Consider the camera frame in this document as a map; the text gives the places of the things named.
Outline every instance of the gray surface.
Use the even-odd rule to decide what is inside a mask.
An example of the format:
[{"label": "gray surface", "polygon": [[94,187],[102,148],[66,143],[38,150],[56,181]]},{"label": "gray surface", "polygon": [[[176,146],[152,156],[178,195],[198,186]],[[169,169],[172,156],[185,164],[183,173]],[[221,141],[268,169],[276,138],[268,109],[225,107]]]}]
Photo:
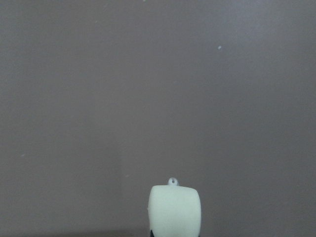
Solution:
[{"label": "gray surface", "polygon": [[0,236],[147,228],[170,176],[202,237],[315,236],[315,12],[0,1]]}]

